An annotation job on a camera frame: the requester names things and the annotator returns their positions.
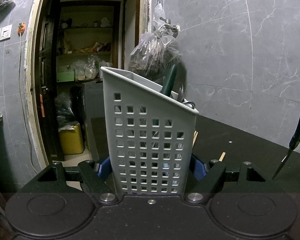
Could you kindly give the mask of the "white perforated utensil basket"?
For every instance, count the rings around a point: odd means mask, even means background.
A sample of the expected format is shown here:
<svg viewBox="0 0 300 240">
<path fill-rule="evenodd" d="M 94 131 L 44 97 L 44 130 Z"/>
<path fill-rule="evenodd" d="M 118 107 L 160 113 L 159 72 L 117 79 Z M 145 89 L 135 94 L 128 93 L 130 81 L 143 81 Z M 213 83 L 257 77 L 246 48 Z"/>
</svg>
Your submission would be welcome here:
<svg viewBox="0 0 300 240">
<path fill-rule="evenodd" d="M 116 192 L 183 193 L 198 111 L 138 74 L 111 67 L 101 71 Z"/>
</svg>

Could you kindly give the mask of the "green box on shelf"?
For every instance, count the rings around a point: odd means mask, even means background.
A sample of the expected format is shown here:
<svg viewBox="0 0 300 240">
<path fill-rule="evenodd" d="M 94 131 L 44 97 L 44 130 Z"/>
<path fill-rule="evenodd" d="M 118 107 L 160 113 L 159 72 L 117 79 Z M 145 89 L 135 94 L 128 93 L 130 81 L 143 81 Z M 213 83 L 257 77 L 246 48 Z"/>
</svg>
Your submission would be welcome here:
<svg viewBox="0 0 300 240">
<path fill-rule="evenodd" d="M 57 82 L 71 82 L 75 80 L 75 72 L 57 73 Z"/>
</svg>

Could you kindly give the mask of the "long wooden chopstick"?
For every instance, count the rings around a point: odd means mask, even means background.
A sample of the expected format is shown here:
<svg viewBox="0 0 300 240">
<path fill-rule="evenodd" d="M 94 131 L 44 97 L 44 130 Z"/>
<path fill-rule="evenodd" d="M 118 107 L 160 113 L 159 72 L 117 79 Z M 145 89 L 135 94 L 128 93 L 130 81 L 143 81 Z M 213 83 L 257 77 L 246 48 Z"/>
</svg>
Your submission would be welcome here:
<svg viewBox="0 0 300 240">
<path fill-rule="evenodd" d="M 225 155 L 226 155 L 226 153 L 225 153 L 225 152 L 223 152 L 223 153 L 221 154 L 220 158 L 219 158 L 219 161 L 223 161 L 223 159 L 224 159 Z"/>
</svg>

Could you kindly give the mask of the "wall tap fixture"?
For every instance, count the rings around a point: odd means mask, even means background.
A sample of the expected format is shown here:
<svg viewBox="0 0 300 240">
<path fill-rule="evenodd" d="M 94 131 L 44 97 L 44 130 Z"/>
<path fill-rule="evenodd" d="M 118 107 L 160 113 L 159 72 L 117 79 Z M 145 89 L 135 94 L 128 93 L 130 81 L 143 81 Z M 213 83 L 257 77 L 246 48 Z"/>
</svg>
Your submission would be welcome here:
<svg viewBox="0 0 300 240">
<path fill-rule="evenodd" d="M 160 28 L 165 28 L 167 30 L 170 30 L 170 32 L 172 33 L 172 36 L 174 38 L 176 38 L 179 34 L 180 26 L 179 25 L 171 25 L 171 20 L 168 18 L 163 18 L 162 16 L 160 16 L 159 19 L 164 22 Z"/>
</svg>

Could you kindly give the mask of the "white wall switch plate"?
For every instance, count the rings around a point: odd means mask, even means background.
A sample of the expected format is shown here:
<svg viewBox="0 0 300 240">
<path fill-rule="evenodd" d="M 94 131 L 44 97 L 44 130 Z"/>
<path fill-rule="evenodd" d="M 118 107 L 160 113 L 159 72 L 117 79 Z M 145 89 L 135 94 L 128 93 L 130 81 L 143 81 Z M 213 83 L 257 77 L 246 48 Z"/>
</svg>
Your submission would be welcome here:
<svg viewBox="0 0 300 240">
<path fill-rule="evenodd" d="M 0 28 L 0 41 L 9 39 L 11 37 L 12 25 L 7 25 Z"/>
</svg>

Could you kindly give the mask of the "metal fork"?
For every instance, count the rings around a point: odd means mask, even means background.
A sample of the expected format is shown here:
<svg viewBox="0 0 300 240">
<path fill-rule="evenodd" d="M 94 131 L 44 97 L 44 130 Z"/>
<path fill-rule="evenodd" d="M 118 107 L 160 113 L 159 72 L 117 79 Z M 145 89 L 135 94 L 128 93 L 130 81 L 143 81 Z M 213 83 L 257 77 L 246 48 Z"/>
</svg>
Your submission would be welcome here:
<svg viewBox="0 0 300 240">
<path fill-rule="evenodd" d="M 177 101 L 180 103 L 184 102 L 184 89 L 183 89 L 183 85 L 181 85 L 181 87 L 178 90 L 178 97 L 177 97 Z"/>
</svg>

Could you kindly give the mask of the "hanging plastic bag dark contents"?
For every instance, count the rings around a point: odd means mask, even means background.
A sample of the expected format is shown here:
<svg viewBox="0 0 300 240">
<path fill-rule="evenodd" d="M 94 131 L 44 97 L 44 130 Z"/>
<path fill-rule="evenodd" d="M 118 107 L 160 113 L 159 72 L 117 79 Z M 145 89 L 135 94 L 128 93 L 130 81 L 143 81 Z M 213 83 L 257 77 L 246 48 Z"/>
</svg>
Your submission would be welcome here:
<svg viewBox="0 0 300 240">
<path fill-rule="evenodd" d="M 180 61 L 178 41 L 169 30 L 159 29 L 140 36 L 138 45 L 130 53 L 128 70 L 156 81 Z"/>
</svg>

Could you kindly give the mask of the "green handled knife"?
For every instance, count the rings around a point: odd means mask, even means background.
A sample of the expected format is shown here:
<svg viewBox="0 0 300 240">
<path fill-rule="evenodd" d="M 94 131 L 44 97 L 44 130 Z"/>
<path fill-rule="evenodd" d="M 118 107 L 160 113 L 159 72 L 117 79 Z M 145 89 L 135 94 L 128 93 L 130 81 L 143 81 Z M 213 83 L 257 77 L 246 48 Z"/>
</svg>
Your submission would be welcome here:
<svg viewBox="0 0 300 240">
<path fill-rule="evenodd" d="M 168 97 L 171 96 L 171 92 L 172 92 L 172 89 L 174 86 L 176 75 L 177 75 L 177 67 L 174 64 L 170 67 L 170 70 L 169 70 L 168 74 L 166 75 L 166 79 L 165 79 L 162 89 L 160 91 L 161 94 L 164 94 L 165 96 L 168 96 Z"/>
</svg>

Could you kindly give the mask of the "orange wall hook ornament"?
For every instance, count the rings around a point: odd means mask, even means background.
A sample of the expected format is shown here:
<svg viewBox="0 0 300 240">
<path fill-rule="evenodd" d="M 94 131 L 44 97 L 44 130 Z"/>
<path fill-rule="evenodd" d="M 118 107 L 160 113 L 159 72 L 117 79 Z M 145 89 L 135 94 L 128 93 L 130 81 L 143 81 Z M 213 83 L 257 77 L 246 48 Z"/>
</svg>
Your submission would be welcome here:
<svg viewBox="0 0 300 240">
<path fill-rule="evenodd" d="M 23 35 L 23 33 L 25 31 L 25 28 L 26 28 L 25 22 L 21 22 L 21 23 L 18 24 L 17 33 L 18 33 L 19 36 Z"/>
</svg>

